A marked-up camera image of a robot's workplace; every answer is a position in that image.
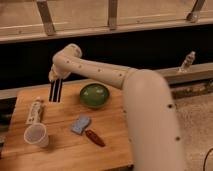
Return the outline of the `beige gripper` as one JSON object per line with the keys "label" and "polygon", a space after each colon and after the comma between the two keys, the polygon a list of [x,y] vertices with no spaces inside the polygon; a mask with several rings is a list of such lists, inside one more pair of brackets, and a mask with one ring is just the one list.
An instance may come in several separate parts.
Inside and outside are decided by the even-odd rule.
{"label": "beige gripper", "polygon": [[55,65],[52,65],[48,78],[50,82],[54,82],[57,79],[66,79],[70,73],[68,71],[62,70]]}

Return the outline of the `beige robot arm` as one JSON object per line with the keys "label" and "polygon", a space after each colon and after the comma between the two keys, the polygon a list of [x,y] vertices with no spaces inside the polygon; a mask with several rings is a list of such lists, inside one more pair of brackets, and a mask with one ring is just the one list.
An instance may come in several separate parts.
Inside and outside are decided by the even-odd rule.
{"label": "beige robot arm", "polygon": [[175,104],[161,74],[85,60],[80,47],[69,44],[53,56],[49,79],[72,73],[122,91],[134,171],[187,170]]}

